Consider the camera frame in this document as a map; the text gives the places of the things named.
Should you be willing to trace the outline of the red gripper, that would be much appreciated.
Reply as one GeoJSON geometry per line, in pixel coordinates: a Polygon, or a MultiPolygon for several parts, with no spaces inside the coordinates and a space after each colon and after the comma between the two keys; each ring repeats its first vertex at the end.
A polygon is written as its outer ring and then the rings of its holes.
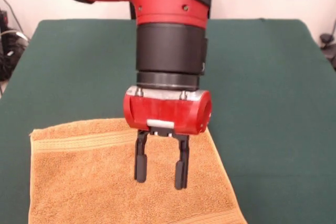
{"type": "Polygon", "coordinates": [[[127,90],[123,100],[126,122],[139,129],[135,143],[134,179],[146,181],[147,155],[145,145],[150,128],[170,129],[179,142],[180,159],[175,166],[175,188],[187,187],[189,135],[206,130],[212,112],[209,91],[127,90]]]}

